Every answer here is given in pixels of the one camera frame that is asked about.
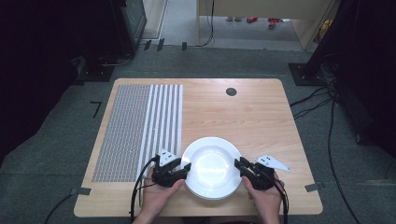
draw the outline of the wrist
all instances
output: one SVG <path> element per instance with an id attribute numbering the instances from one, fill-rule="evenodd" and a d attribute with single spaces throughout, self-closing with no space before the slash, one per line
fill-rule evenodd
<path id="1" fill-rule="evenodd" d="M 150 224 L 156 216 L 151 213 L 145 212 L 143 209 L 140 211 L 139 215 L 134 219 L 134 224 Z"/>
<path id="2" fill-rule="evenodd" d="M 260 218 L 262 219 L 262 224 L 279 224 L 279 214 L 276 215 L 260 214 Z"/>

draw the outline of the black circular hole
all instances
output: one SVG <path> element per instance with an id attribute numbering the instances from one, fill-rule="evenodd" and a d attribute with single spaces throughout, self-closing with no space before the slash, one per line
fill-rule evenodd
<path id="1" fill-rule="evenodd" d="M 236 89 L 234 89 L 234 88 L 228 88 L 225 92 L 229 96 L 235 96 L 236 95 Z"/>

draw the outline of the grid pattern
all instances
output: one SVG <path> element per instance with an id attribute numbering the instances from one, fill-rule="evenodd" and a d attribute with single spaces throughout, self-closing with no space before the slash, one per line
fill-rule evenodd
<path id="1" fill-rule="evenodd" d="M 93 182 L 135 182 L 161 149 L 180 156 L 182 85 L 120 85 Z"/>

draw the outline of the white plate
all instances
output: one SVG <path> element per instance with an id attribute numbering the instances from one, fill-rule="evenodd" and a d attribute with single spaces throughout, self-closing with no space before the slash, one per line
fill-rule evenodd
<path id="1" fill-rule="evenodd" d="M 181 166 L 191 162 L 186 185 L 195 195 L 219 200 L 231 195 L 241 183 L 240 172 L 233 165 L 241 154 L 230 142 L 205 137 L 191 143 L 184 151 Z"/>

